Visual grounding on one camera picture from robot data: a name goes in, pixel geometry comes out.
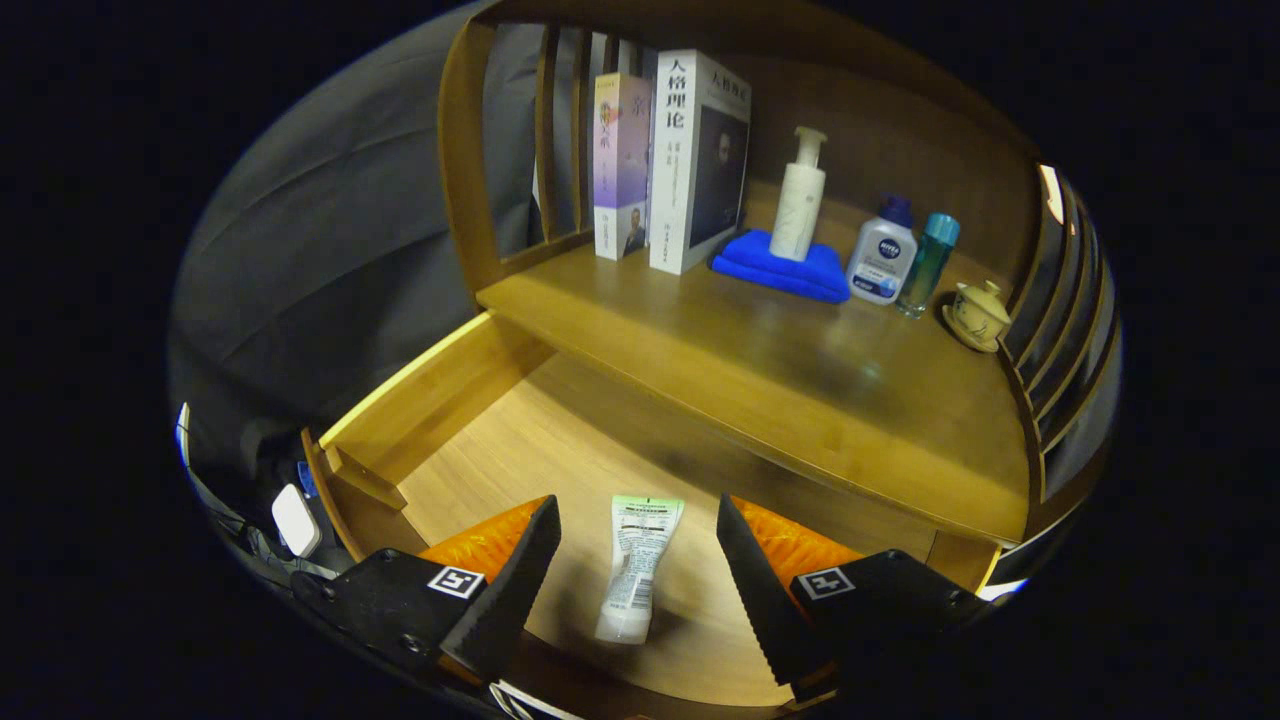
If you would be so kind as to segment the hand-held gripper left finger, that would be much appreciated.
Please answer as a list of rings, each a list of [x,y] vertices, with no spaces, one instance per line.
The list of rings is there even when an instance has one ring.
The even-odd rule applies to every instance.
[[[326,628],[412,676],[468,685],[506,671],[562,537],[545,495],[421,553],[379,550],[292,594]]]

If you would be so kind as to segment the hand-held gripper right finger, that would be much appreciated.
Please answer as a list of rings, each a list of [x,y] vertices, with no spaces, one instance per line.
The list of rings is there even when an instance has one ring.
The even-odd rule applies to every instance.
[[[751,630],[797,702],[902,688],[1000,607],[901,550],[859,553],[735,495],[716,534]]]

